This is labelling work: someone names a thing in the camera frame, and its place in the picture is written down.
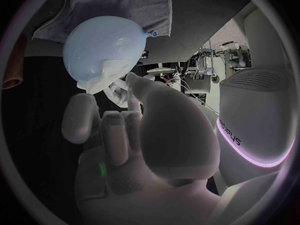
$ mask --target wire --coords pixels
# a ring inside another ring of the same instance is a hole
[[[185,88],[186,90],[188,90],[190,92],[190,94],[192,94],[192,96],[197,99],[199,102],[201,102],[203,105],[206,105],[210,110],[212,110],[214,113],[216,113],[217,115],[220,115],[219,112],[215,111],[214,109],[212,109],[211,106],[209,106],[207,103],[205,103],[204,101],[202,101],[201,99],[199,99],[192,91],[191,89],[188,89],[186,86],[183,86],[182,84],[180,83],[177,83],[177,82],[170,82],[170,83],[166,83],[167,85],[169,84],[178,84],[180,86],[182,86],[183,88]]]

